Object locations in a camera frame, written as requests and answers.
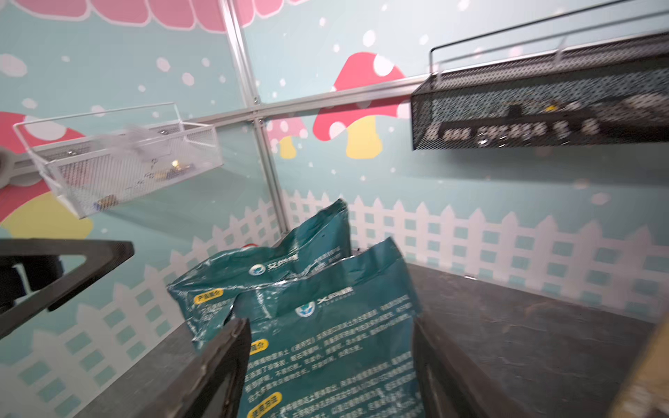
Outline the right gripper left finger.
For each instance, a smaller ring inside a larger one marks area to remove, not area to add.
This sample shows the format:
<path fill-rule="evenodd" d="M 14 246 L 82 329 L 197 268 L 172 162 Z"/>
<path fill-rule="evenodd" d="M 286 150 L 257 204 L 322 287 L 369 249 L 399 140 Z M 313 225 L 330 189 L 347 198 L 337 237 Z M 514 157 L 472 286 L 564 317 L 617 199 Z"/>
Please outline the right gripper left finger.
<path fill-rule="evenodd" d="M 221 332 L 137 417 L 236 417 L 251 348 L 247 319 Z"/>

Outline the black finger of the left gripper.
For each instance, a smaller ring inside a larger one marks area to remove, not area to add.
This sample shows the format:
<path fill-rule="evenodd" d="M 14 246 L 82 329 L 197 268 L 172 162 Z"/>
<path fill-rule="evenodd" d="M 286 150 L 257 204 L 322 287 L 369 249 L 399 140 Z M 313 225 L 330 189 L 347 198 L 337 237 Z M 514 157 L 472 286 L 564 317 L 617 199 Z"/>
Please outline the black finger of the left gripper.
<path fill-rule="evenodd" d="M 121 240 L 1 240 L 1 337 L 59 309 L 134 254 Z"/>

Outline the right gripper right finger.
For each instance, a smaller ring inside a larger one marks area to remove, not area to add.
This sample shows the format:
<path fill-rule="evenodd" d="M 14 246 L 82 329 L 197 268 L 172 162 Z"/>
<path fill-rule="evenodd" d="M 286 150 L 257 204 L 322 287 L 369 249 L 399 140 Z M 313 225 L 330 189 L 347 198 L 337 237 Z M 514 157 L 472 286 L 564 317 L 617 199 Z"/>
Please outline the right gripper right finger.
<path fill-rule="evenodd" d="M 414 318 L 411 351 L 425 416 L 528 416 L 427 315 Z"/>

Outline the dark green fertilizer bag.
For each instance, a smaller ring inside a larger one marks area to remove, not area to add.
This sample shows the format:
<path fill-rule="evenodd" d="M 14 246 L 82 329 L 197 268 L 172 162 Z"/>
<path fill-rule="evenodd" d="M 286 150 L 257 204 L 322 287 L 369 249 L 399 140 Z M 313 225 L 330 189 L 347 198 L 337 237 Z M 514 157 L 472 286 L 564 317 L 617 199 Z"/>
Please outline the dark green fertilizer bag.
<path fill-rule="evenodd" d="M 348 204 L 336 200 L 293 229 L 275 247 L 220 252 L 167 286 L 193 346 L 201 350 L 228 322 L 241 293 L 308 277 L 352 255 Z"/>
<path fill-rule="evenodd" d="M 240 294 L 250 323 L 242 417 L 422 417 L 421 307 L 392 239 L 319 273 Z"/>

